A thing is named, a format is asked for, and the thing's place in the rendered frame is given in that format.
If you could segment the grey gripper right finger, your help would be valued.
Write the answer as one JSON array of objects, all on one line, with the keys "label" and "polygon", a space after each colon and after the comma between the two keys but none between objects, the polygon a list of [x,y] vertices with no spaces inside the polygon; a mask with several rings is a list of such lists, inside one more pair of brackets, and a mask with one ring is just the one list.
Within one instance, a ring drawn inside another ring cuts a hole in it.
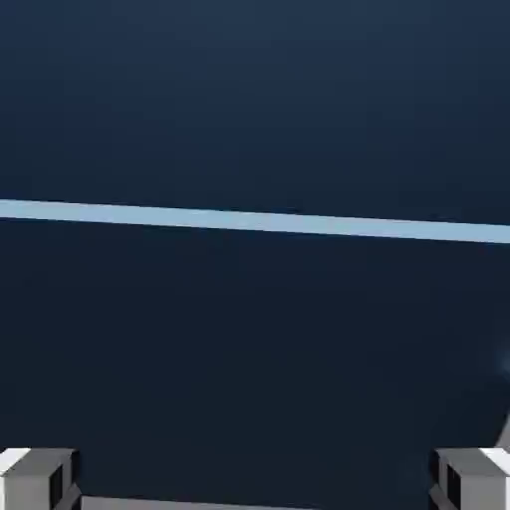
[{"label": "grey gripper right finger", "polygon": [[510,510],[510,451],[443,448],[428,455],[428,510]]}]

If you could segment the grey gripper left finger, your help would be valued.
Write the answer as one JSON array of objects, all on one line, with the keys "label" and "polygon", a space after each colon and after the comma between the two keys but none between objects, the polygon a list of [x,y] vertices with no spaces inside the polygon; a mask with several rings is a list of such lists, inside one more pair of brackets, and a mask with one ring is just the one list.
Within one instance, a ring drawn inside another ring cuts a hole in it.
[{"label": "grey gripper left finger", "polygon": [[82,510],[81,466],[74,448],[0,451],[0,510]]}]

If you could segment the dark blue cabinet door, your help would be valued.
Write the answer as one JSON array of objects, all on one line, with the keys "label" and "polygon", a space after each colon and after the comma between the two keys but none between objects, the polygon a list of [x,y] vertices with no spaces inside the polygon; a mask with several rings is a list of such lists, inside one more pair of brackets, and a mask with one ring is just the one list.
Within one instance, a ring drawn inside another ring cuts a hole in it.
[{"label": "dark blue cabinet door", "polygon": [[0,198],[510,224],[510,0],[0,0]]},{"label": "dark blue cabinet door", "polygon": [[0,220],[0,445],[88,494],[427,510],[508,412],[508,245]]}]

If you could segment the dark blue cabinet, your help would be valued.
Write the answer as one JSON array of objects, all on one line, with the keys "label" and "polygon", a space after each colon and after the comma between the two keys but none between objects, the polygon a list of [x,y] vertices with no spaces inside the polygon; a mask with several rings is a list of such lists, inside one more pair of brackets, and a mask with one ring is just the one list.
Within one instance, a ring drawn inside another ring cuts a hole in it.
[{"label": "dark blue cabinet", "polygon": [[[286,212],[82,203],[14,198],[0,198],[0,220],[111,224],[171,229],[245,231],[510,246],[510,224],[346,217]],[[87,499],[101,496],[116,500],[131,498],[138,502],[169,500],[92,495],[85,491],[84,493]]]}]

